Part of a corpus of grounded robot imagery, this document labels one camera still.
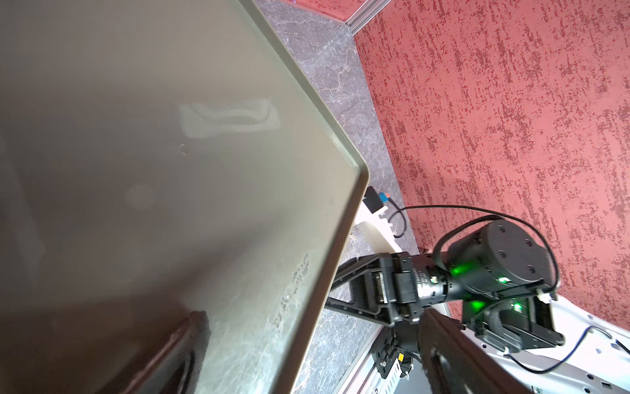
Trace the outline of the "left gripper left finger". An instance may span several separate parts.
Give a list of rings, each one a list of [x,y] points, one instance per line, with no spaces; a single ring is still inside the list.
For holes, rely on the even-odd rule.
[[[203,311],[191,312],[98,391],[194,393],[210,336],[208,315]]]

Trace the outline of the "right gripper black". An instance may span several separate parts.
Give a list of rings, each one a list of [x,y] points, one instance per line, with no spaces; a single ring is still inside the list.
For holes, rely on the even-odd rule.
[[[344,285],[350,301],[331,296]],[[380,325],[417,324],[422,308],[412,256],[380,253],[346,261],[337,269],[324,307]]]

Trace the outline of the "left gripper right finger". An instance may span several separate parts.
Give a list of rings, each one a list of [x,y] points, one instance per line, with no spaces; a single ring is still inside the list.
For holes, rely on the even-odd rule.
[[[530,393],[433,308],[418,323],[418,349],[433,393]]]

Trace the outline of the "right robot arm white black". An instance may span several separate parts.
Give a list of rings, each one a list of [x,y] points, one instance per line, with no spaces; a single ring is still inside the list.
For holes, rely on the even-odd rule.
[[[629,333],[560,296],[543,236],[496,215],[425,254],[351,259],[326,308],[382,325],[369,356],[380,378],[418,362],[434,393],[626,393]]]

